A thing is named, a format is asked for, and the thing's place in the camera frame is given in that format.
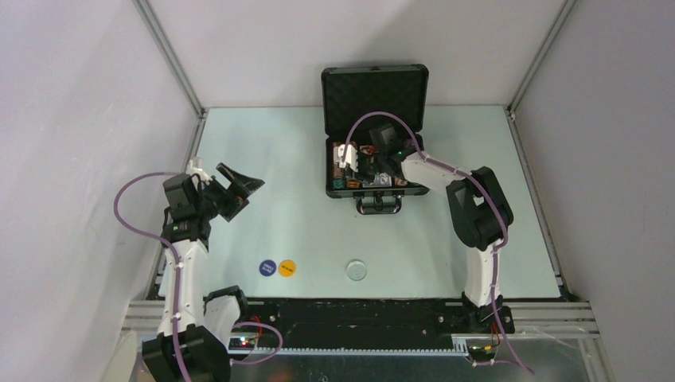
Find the clear dealer button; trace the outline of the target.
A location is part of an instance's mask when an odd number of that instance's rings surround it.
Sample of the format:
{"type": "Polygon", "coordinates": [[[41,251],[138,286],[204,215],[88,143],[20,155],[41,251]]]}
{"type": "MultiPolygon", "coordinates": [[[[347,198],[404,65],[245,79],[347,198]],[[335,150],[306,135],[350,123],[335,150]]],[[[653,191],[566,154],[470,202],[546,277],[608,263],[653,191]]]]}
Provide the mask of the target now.
{"type": "Polygon", "coordinates": [[[363,280],[367,275],[367,267],[365,263],[360,260],[350,261],[345,269],[345,273],[349,279],[358,282],[363,280]]]}

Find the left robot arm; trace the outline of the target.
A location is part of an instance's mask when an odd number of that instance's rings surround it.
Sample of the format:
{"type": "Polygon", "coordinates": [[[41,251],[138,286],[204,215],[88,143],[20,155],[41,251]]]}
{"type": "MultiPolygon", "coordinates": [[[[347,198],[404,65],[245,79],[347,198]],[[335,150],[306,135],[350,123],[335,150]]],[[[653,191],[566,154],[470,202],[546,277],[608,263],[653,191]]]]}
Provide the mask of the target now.
{"type": "Polygon", "coordinates": [[[160,235],[168,287],[158,334],[142,345],[142,360],[156,381],[230,380],[228,336],[231,330],[248,328],[252,320],[238,286],[206,293],[201,273],[209,254],[211,220],[220,216],[231,221],[264,182],[223,163],[217,171],[229,180],[228,187],[208,175],[198,157],[162,184],[169,203],[160,235]]]}

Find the black poker case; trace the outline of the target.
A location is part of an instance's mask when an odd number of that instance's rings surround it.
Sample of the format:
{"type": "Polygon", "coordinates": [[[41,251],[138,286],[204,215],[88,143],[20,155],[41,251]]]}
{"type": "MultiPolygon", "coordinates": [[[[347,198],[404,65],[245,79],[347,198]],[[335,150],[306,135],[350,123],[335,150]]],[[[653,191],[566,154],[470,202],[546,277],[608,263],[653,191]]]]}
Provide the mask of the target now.
{"type": "Polygon", "coordinates": [[[332,144],[372,145],[369,131],[391,123],[397,134],[421,148],[429,70],[423,64],[360,68],[326,68],[321,74],[325,140],[325,191],[333,199],[353,199],[362,215],[396,214],[405,196],[419,196],[428,189],[392,177],[391,187],[360,189],[332,187],[332,144]]]}

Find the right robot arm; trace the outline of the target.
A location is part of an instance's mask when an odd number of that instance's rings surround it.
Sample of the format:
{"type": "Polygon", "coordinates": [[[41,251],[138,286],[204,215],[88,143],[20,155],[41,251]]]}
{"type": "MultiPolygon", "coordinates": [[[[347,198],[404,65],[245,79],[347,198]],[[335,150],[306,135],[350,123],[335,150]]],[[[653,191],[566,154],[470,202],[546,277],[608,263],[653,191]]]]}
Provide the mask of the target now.
{"type": "Polygon", "coordinates": [[[404,143],[390,124],[373,129],[371,139],[374,153],[342,144],[334,151],[335,162],[365,181],[386,173],[446,196],[455,235],[475,251],[466,261],[463,292],[473,305],[464,309],[462,319],[470,331],[486,331],[495,321],[490,306],[500,307],[501,252],[513,223],[513,211],[494,171],[486,166],[465,171],[441,162],[427,154],[416,138],[404,143]]]}

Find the blue small blind button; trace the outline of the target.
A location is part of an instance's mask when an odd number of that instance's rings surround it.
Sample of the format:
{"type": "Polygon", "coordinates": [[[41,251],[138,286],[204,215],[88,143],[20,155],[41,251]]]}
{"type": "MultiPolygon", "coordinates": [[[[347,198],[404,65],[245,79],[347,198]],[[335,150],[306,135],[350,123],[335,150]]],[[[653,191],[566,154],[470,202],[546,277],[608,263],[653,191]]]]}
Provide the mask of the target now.
{"type": "Polygon", "coordinates": [[[259,265],[259,273],[264,277],[273,276],[277,271],[277,264],[274,260],[265,259],[259,265]]]}

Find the yellow big blind button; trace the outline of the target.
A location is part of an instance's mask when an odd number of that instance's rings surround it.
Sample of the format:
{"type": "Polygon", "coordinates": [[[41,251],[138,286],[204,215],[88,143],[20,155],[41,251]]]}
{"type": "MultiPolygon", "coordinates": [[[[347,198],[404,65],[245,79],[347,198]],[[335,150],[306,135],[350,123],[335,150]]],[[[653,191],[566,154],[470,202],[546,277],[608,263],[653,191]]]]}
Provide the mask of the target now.
{"type": "Polygon", "coordinates": [[[279,263],[278,272],[282,277],[291,277],[296,271],[297,265],[293,260],[286,259],[279,263]]]}

